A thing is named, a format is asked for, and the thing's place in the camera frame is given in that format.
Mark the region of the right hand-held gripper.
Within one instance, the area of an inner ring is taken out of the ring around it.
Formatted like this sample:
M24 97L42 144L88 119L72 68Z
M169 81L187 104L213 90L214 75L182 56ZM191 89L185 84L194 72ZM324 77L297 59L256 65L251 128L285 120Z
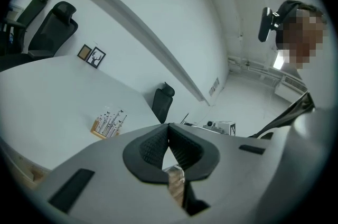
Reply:
M203 128L230 136L236 135L236 124L233 121L208 121Z

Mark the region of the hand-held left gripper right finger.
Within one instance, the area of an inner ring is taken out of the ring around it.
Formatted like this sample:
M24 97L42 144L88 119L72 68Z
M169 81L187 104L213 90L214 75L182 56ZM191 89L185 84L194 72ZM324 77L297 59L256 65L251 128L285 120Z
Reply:
M275 206L267 200L280 165L288 128L272 139L229 136L198 127L170 124L172 145L189 157L198 145L201 155L185 166L190 204L174 223L277 223Z

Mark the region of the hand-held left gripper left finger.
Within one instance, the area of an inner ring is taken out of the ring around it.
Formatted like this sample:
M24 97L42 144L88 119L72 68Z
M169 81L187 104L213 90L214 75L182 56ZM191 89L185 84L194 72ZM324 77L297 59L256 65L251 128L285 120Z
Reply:
M179 223L188 218L162 170L167 125L95 142L39 185L38 204L52 223Z

